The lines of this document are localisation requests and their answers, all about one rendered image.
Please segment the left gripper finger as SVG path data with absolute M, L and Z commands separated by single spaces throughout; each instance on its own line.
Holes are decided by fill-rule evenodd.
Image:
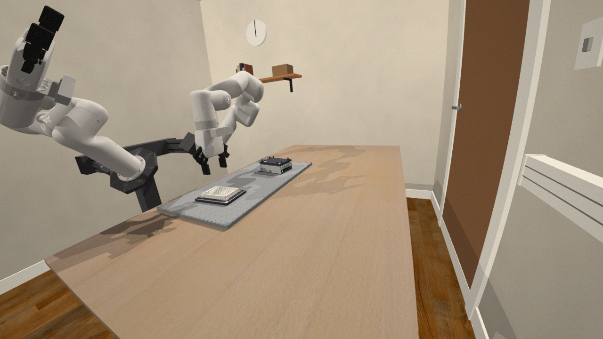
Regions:
M 228 166 L 227 166 L 227 163 L 226 163 L 226 154 L 227 154 L 227 152 L 228 152 L 227 150 L 228 150 L 228 145 L 225 145 L 225 144 L 224 144 L 224 152 L 223 152 L 223 153 L 220 153 L 220 154 L 218 155 L 218 156 L 219 156 L 219 163 L 220 163 L 220 167 L 221 167 L 221 168 L 226 168 L 226 167 L 228 167 Z
M 199 157 L 200 153 L 202 153 L 201 157 Z M 193 154 L 193 158 L 196 160 L 197 163 L 199 163 L 199 165 L 202 165 L 202 171 L 204 175 L 211 174 L 209 165 L 207 164 L 209 157 L 205 157 L 204 153 L 202 152 L 201 146 Z

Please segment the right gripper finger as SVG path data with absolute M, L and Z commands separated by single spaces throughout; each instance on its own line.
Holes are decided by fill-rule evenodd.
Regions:
M 41 65 L 45 52 L 48 51 L 51 46 L 52 39 L 54 38 L 55 33 L 50 30 L 44 28 L 43 26 L 39 26 L 36 23 L 32 23 L 29 28 L 29 32 L 25 39 L 26 44 L 24 45 L 24 64 L 22 65 L 22 72 L 32 73 L 34 64 L 37 64 L 39 59 L 39 65 Z M 29 44 L 30 43 L 30 44 Z M 44 50 L 46 51 L 44 51 Z
M 63 18 L 64 15 L 62 13 L 57 12 L 51 7 L 44 6 L 38 22 L 40 22 L 39 26 L 43 26 L 51 32 L 56 33 L 62 25 Z

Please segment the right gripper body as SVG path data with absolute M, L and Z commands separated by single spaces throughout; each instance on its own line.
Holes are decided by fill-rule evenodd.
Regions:
M 24 53 L 24 45 L 26 44 L 26 37 L 27 37 L 27 33 L 29 32 L 29 28 L 25 29 L 24 32 L 21 34 L 21 36 L 18 38 L 18 40 L 16 41 L 14 47 L 13 47 L 13 51 L 12 51 L 12 55 L 11 55 L 11 59 L 9 61 L 9 65 L 6 67 L 3 67 L 1 70 L 1 75 L 2 78 L 4 80 L 6 80 L 6 82 L 17 89 L 21 89 L 24 91 L 29 91 L 29 92 L 37 92 L 37 91 L 44 91 L 47 90 L 49 84 L 47 79 L 45 79 L 45 74 L 47 73 L 48 70 L 48 65 L 51 62 L 51 57 L 52 57 L 52 52 L 54 51 L 54 47 L 55 47 L 55 42 L 54 40 L 52 40 L 51 46 L 49 47 L 48 51 L 45 52 L 44 58 L 41 63 L 41 65 L 39 65 L 39 59 L 37 59 L 38 63 L 34 64 L 34 68 L 32 73 L 28 74 L 25 72 L 21 71 L 22 65 L 24 64 L 24 58 L 22 58 L 23 53 Z M 8 69 L 8 70 L 7 70 Z M 7 73 L 5 73 L 7 72 Z M 6 75 L 6 76 L 4 76 Z M 47 82 L 47 84 L 42 83 L 43 81 Z M 44 87 L 43 85 L 47 85 L 47 87 Z M 41 89 L 40 87 L 43 87 L 44 89 Z

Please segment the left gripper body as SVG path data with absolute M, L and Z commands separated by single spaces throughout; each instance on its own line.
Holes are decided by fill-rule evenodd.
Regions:
M 217 156 L 224 152 L 222 137 L 211 137 L 209 129 L 195 131 L 196 150 L 201 146 L 205 157 Z

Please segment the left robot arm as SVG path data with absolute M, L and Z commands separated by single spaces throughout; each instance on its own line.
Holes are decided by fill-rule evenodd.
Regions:
M 196 129 L 209 129 L 211 137 L 222 137 L 226 144 L 236 129 L 236 121 L 246 127 L 254 123 L 259 113 L 257 102 L 263 94 L 262 81 L 246 71 L 239 71 L 229 79 L 204 90 L 192 91 L 190 102 Z M 235 104 L 218 127 L 215 110 L 228 109 L 233 98 L 236 98 Z

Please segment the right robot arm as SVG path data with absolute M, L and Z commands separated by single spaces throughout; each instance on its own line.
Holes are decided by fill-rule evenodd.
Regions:
M 0 66 L 0 124 L 21 133 L 52 137 L 117 172 L 124 182 L 141 175 L 143 157 L 133 156 L 107 137 L 95 136 L 107 122 L 108 112 L 95 102 L 72 97 L 76 77 L 64 73 L 59 83 L 47 79 L 47 90 L 29 92 L 10 86 L 2 78 L 1 70 L 6 66 Z

